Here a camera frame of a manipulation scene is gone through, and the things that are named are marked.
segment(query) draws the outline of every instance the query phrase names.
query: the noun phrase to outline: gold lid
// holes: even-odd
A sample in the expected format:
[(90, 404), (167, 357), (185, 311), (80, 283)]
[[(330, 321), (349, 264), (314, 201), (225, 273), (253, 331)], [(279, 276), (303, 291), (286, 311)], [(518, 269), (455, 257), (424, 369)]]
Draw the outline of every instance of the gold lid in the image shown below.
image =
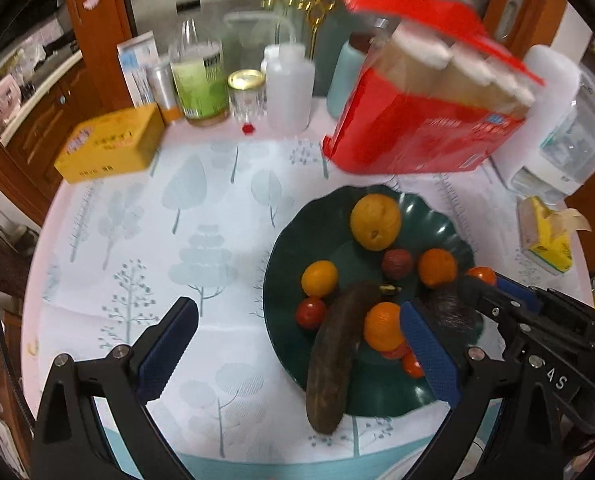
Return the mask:
[(259, 70), (238, 70), (228, 76), (228, 86), (235, 90), (253, 90), (264, 85), (265, 79)]

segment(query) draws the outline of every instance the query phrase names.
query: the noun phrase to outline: green plate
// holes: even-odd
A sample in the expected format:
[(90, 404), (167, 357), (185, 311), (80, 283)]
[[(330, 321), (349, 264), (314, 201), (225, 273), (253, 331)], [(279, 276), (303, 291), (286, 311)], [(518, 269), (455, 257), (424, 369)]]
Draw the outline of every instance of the green plate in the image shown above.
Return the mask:
[[(455, 256), (460, 272), (473, 266), (471, 248), (456, 233), (446, 216), (433, 211), (415, 194), (398, 193), (386, 186), (341, 187), (305, 205), (281, 232), (264, 276), (264, 319), (270, 341), (280, 362), (303, 389), (315, 333), (295, 322), (295, 309), (306, 297), (300, 284), (306, 267), (317, 260), (330, 260), (340, 273), (340, 288), (358, 280), (383, 282), (381, 261), (384, 251), (364, 249), (353, 238), (349, 226), (351, 210), (369, 193), (382, 193), (398, 201), (402, 229), (394, 247), (404, 248), (417, 260), (433, 247)], [(404, 303), (418, 296), (423, 285), (412, 272), (397, 282), (401, 293), (389, 301)], [(481, 323), (467, 335), (465, 347), (474, 344), (482, 332)], [(399, 360), (383, 358), (362, 341), (353, 365), (346, 412), (357, 416), (400, 416), (435, 397), (426, 379), (408, 376)]]

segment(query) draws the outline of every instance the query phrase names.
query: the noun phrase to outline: glass bottle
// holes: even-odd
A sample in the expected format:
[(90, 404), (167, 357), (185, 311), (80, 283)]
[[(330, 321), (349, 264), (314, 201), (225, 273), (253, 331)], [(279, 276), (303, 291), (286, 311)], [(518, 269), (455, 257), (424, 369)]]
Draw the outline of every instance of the glass bottle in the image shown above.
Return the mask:
[(200, 12), (199, 0), (184, 4), (181, 35), (168, 49), (184, 115), (193, 126), (212, 126), (228, 117), (228, 87), (222, 42)]

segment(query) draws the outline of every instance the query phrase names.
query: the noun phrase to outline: green label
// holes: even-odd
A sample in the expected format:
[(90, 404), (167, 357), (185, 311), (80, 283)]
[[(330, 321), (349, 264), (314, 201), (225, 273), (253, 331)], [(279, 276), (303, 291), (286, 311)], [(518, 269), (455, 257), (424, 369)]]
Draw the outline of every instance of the green label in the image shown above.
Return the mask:
[(187, 117), (211, 117), (228, 107), (221, 52), (204, 59), (170, 65)]

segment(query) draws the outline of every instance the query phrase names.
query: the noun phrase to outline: tissue box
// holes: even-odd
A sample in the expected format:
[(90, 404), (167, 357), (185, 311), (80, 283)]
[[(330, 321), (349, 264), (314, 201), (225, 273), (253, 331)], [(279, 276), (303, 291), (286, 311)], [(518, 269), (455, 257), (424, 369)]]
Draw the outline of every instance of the tissue box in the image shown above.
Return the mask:
[(164, 121), (157, 104), (127, 108), (78, 124), (55, 162), (70, 184), (151, 164)]
[(524, 253), (552, 274), (571, 268), (571, 235), (568, 231), (553, 236), (550, 210), (538, 197), (531, 196), (517, 206), (519, 231)]

